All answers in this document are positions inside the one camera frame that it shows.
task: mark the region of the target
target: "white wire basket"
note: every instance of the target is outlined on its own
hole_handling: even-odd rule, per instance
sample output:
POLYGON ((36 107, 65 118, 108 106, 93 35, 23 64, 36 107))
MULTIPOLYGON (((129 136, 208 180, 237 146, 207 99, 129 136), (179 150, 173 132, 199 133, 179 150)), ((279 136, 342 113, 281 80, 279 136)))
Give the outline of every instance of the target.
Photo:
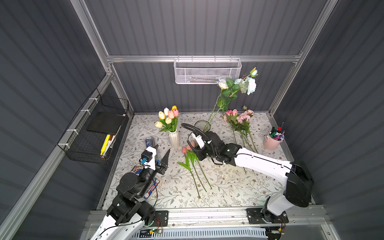
POLYGON ((177 84, 217 84, 220 77, 237 79, 242 67, 239 58, 175 58, 173 66, 177 84))

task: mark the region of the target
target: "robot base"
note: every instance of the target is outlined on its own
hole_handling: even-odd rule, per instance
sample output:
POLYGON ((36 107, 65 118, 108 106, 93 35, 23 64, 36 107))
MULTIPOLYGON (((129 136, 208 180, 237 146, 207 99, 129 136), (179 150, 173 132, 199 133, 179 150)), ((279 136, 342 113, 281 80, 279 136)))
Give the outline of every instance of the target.
POLYGON ((279 216, 280 219, 278 217, 275 217, 275 218, 268 218, 268 220, 265 220, 265 216, 264 214, 262 214, 262 209, 263 209, 262 207, 246 209, 249 224, 264 224, 264 223, 281 224, 281 219, 283 220, 283 223, 289 222, 285 211, 279 216))

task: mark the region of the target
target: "yellow highlighter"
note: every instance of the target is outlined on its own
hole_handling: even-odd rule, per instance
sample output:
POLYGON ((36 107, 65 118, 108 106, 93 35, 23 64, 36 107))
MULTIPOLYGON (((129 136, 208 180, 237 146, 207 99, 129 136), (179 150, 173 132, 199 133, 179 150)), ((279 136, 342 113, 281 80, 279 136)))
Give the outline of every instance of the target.
POLYGON ((103 155, 105 149, 107 148, 109 137, 110 137, 110 135, 108 134, 107 137, 104 140, 104 144, 103 144, 103 147, 101 148, 101 152, 100 152, 101 156, 103 155))

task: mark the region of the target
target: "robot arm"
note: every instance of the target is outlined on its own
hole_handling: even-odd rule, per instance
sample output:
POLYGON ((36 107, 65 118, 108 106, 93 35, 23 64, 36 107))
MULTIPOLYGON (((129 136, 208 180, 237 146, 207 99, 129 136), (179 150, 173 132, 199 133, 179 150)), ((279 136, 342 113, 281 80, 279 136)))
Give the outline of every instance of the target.
POLYGON ((170 150, 161 162, 155 162, 157 145, 148 147, 142 154, 140 163, 144 166, 137 176, 133 172, 126 173, 116 190, 118 195, 113 199, 100 227, 91 240, 119 239, 129 240, 137 229, 153 222, 155 208, 142 198, 154 183, 157 173, 164 175, 168 168, 170 150))
POLYGON ((214 132, 202 132, 185 123, 181 126, 192 131, 191 134, 196 139, 199 148, 194 148, 189 141, 188 144, 200 161, 206 157, 215 158, 222 164, 253 169, 273 177, 283 184, 282 190, 266 200, 261 212, 266 222, 278 219, 286 209, 294 205, 299 207, 309 205, 314 181, 304 163, 292 163, 266 157, 237 144, 225 144, 214 132))

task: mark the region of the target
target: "flower bouquet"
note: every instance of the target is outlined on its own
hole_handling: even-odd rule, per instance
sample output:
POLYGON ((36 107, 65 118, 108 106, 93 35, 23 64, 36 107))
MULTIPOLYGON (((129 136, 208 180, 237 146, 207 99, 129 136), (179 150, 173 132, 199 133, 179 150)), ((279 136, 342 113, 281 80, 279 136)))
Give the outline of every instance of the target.
POLYGON ((238 131, 240 133, 240 136, 243 140, 243 145, 245 147, 245 144, 248 145, 251 151, 257 152, 257 149, 255 147, 255 143, 253 142, 251 130, 250 130, 250 119, 253 117, 254 113, 252 110, 247 109, 246 106, 243 107, 245 112, 242 114, 239 114, 236 109, 234 110, 228 110, 225 112, 225 115, 223 115, 223 119, 225 122, 228 122, 231 125, 233 136, 235 136, 235 131, 238 131))
POLYGON ((215 118, 216 114, 222 110, 223 112, 228 110, 228 104, 232 99, 237 98, 237 93, 247 93, 248 95, 254 93, 256 90, 256 81, 253 77, 258 76, 256 68, 250 71, 248 76, 244 75, 243 78, 233 81, 231 78, 220 78, 218 80, 218 86, 221 88, 221 92, 217 97, 215 106, 209 116, 208 123, 210 124, 215 118))
POLYGON ((160 132, 169 132, 169 139, 172 148, 178 148, 179 134, 177 133, 177 122, 179 118, 179 111, 176 106, 172 107, 172 110, 164 108, 164 112, 159 112, 159 121, 155 123, 155 126, 160 128, 160 132))

